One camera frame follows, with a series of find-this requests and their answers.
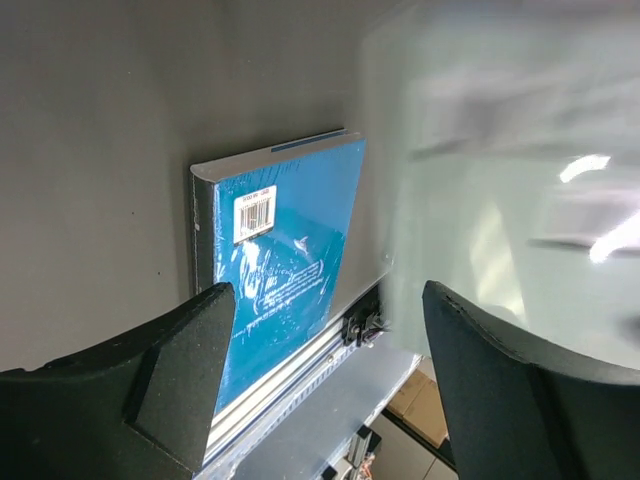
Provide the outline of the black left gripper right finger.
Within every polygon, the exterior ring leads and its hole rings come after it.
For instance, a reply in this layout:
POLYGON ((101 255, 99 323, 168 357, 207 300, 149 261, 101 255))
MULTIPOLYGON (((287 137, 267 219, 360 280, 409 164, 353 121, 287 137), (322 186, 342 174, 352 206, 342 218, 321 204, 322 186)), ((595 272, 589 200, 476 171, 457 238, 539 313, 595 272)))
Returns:
POLYGON ((637 370, 536 336, 439 282, 422 302, 460 478, 638 478, 637 370))

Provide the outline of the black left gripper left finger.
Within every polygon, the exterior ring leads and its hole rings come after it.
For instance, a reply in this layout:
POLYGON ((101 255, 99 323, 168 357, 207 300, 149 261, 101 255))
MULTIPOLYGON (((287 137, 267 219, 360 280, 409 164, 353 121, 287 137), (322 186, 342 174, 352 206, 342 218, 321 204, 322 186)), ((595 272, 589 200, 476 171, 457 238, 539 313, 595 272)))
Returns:
POLYGON ((3 372, 2 477, 194 477, 234 315, 233 287, 218 283, 93 347, 3 372))

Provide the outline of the teal blue book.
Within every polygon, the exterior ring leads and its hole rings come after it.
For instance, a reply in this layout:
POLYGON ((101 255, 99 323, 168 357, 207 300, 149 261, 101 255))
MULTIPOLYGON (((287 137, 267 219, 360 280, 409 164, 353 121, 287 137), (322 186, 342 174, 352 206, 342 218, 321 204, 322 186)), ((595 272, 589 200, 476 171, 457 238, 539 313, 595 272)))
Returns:
POLYGON ((233 287, 223 409, 326 326, 366 150, 337 130, 191 166, 194 287, 233 287))

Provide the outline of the grey book with circle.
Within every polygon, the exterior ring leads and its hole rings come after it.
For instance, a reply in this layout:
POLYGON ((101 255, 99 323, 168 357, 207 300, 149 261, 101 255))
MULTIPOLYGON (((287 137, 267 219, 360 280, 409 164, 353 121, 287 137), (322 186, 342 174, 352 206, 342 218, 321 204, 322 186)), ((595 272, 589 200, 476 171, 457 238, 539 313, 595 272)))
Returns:
POLYGON ((639 365, 639 5, 422 1, 362 46, 395 346, 428 354, 422 290, 639 365))

